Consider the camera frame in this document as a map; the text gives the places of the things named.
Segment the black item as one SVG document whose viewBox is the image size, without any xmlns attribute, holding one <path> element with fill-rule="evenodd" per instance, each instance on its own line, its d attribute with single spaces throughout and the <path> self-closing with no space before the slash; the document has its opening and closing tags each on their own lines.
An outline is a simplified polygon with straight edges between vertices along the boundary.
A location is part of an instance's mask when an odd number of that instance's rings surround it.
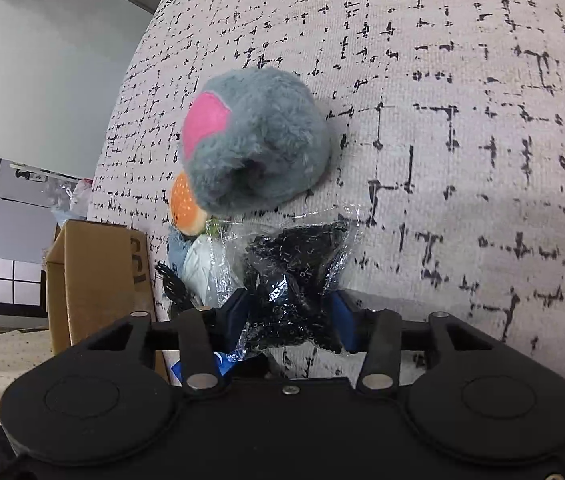
<svg viewBox="0 0 565 480">
<path fill-rule="evenodd" d="M 358 235 L 359 222 L 340 216 L 258 234 L 247 244 L 243 283 L 254 301 L 242 336 L 248 350 L 307 341 L 340 350 L 325 296 L 337 289 Z"/>
</svg>

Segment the burger plush toy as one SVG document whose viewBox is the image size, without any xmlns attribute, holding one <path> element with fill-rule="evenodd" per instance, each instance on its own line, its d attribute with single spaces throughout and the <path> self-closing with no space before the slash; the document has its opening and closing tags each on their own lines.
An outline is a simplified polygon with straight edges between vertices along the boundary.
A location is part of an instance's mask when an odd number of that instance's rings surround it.
<svg viewBox="0 0 565 480">
<path fill-rule="evenodd" d="M 170 215 L 173 226 L 186 236 L 198 236 L 204 230 L 209 214 L 194 199 L 185 171 L 175 179 L 170 195 Z"/>
</svg>

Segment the grey pink plush toy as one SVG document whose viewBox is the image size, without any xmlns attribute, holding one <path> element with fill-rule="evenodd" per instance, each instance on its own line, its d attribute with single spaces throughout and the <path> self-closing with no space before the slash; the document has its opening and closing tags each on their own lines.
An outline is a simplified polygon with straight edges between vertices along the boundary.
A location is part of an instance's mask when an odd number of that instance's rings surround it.
<svg viewBox="0 0 565 480">
<path fill-rule="evenodd" d="M 197 204 L 230 217 L 273 209 L 327 171 L 332 134 L 299 76 L 248 67 L 205 82 L 182 127 L 184 169 Z"/>
</svg>

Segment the white item in plastic bag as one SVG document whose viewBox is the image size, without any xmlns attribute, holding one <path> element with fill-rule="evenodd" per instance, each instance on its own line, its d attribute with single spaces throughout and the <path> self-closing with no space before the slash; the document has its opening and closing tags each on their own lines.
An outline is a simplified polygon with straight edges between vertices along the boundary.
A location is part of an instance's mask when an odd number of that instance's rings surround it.
<svg viewBox="0 0 565 480">
<path fill-rule="evenodd" d="M 219 237 L 202 234 L 188 249 L 179 278 L 201 307 L 218 309 L 242 287 Z"/>
</svg>

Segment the cardboard box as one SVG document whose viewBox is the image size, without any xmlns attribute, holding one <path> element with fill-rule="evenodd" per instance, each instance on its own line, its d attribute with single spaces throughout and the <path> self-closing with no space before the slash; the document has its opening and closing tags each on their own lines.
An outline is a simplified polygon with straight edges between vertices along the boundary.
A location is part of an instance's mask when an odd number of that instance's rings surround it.
<svg viewBox="0 0 565 480">
<path fill-rule="evenodd" d="M 69 220 L 47 253 L 45 271 L 55 354 L 134 311 L 156 319 L 145 233 Z"/>
</svg>

